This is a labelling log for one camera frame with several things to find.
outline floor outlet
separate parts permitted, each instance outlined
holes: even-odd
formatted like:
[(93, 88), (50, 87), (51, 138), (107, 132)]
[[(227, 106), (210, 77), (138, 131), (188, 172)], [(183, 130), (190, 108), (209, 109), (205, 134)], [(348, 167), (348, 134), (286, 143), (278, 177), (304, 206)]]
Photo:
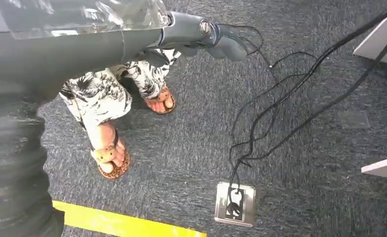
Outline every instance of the floor outlet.
[(218, 222), (252, 227), (256, 213), (256, 189), (251, 186), (220, 182), (216, 188), (215, 220)]

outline metal outlet plate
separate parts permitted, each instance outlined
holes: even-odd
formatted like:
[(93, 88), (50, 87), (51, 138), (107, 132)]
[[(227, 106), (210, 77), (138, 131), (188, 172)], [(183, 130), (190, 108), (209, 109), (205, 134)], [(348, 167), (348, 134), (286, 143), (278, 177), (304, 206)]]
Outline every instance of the metal outlet plate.
[(231, 225), (253, 227), (256, 214), (256, 189), (251, 186), (240, 185), (237, 193), (238, 184), (232, 184), (230, 191), (232, 201), (240, 207), (240, 213), (230, 213), (228, 205), (228, 189), (230, 184), (220, 182), (216, 187), (215, 215), (217, 222)]

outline patterned trousers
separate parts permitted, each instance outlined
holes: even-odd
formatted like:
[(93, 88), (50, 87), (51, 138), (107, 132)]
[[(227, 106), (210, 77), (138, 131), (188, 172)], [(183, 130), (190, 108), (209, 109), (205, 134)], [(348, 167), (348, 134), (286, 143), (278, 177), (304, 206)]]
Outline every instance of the patterned trousers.
[(59, 92), (75, 119), (84, 125), (97, 126), (126, 115), (131, 108), (132, 96), (119, 79), (132, 79), (144, 99), (154, 99), (166, 86), (164, 78), (180, 53), (175, 50), (157, 50), (168, 59), (168, 64), (155, 67), (146, 61), (128, 63), (88, 72), (66, 81)]

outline leopard print sandal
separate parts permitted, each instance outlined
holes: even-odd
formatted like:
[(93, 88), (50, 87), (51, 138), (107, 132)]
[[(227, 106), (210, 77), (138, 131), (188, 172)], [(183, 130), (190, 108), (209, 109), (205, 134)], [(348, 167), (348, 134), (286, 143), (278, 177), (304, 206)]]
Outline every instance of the leopard print sandal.
[(165, 115), (165, 114), (172, 112), (174, 110), (174, 108), (176, 107), (176, 101), (175, 101), (173, 95), (170, 93), (170, 90), (167, 86), (163, 87), (163, 89), (160, 92), (160, 95), (158, 95), (157, 98), (144, 99), (144, 100), (146, 102), (162, 102), (162, 103), (164, 103), (169, 97), (172, 99), (172, 102), (173, 102), (173, 106), (171, 108), (167, 108), (166, 105), (164, 105), (164, 108), (165, 108), (164, 112), (157, 112), (157, 111), (152, 109), (152, 111), (154, 111), (156, 114)]
[[(95, 150), (93, 145), (90, 144), (91, 156), (94, 158), (94, 160), (96, 160), (97, 164), (104, 163), (105, 160), (111, 160), (112, 157), (116, 156), (116, 153), (118, 152), (116, 150), (118, 140), (119, 140), (119, 134), (118, 134), (118, 131), (115, 129), (115, 139), (113, 141), (113, 144), (110, 144), (109, 146), (103, 149), (97, 149), (97, 150)], [(110, 163), (113, 165), (113, 171), (111, 173), (106, 173), (101, 169), (100, 165), (97, 166), (100, 173), (103, 175), (103, 177), (107, 179), (117, 179), (121, 177), (127, 171), (130, 165), (130, 157), (127, 149), (125, 149), (125, 160), (121, 167), (117, 167), (114, 162), (110, 162)]]

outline yellow tape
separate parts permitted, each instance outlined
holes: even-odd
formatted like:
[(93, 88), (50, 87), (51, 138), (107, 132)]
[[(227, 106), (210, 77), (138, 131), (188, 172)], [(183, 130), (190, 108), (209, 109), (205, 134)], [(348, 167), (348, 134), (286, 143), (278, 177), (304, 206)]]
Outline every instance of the yellow tape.
[(67, 226), (101, 232), (119, 237), (206, 237), (207, 235), (182, 227), (84, 206), (52, 201), (53, 207), (65, 212)]

